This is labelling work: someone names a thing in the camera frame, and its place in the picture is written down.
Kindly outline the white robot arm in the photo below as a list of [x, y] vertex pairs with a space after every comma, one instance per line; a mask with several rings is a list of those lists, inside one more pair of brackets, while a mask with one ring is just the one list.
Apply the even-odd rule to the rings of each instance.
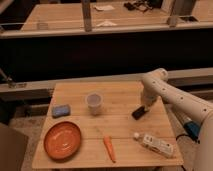
[[150, 110], [161, 97], [196, 122], [201, 129], [193, 171], [213, 171], [213, 103], [171, 86], [167, 80], [168, 72], [164, 68], [142, 74], [145, 109]]

